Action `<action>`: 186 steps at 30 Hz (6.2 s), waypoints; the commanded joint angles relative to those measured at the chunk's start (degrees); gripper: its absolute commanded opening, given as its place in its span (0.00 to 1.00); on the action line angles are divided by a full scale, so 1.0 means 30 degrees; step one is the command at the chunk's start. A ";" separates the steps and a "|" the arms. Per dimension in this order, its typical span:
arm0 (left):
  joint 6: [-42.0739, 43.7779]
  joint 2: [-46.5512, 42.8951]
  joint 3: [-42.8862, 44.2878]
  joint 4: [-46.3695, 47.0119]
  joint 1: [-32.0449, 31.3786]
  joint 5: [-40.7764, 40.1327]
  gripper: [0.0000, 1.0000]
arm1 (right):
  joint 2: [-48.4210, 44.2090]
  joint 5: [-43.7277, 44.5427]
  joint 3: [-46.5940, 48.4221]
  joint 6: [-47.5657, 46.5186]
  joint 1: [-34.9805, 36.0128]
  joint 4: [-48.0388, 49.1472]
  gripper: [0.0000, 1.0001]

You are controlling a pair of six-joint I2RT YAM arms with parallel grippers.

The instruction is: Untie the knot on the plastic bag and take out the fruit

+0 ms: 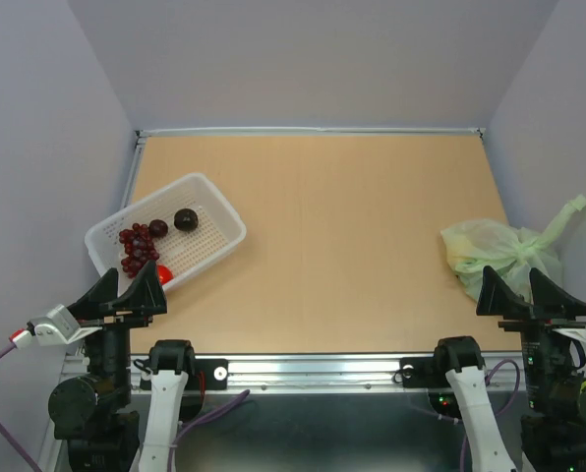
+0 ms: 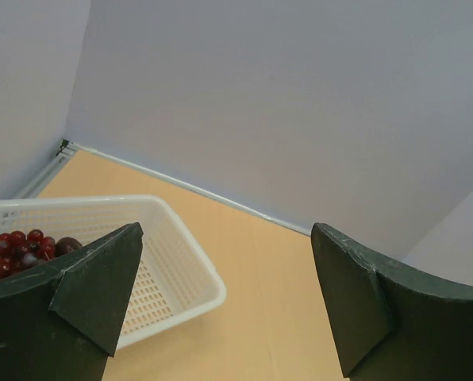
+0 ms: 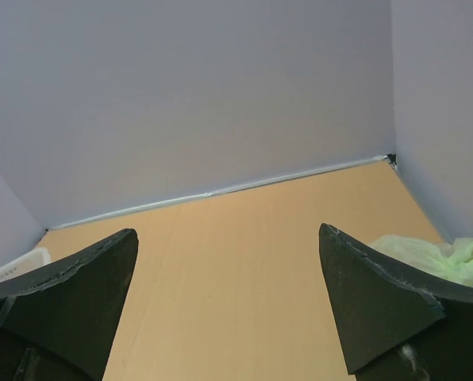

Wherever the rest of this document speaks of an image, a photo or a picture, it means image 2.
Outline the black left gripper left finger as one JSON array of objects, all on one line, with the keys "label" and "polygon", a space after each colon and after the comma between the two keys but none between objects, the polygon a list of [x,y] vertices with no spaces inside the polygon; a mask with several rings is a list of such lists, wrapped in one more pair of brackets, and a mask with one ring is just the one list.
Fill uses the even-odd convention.
[{"label": "black left gripper left finger", "polygon": [[139,223],[0,280],[0,380],[100,380],[142,253]]}]

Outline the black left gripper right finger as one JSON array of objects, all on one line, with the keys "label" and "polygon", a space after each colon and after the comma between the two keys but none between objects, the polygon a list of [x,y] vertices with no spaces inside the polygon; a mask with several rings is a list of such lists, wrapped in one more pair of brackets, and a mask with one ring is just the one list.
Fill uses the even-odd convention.
[{"label": "black left gripper right finger", "polygon": [[351,380],[473,380],[473,286],[417,270],[330,225],[311,231],[336,352]]}]

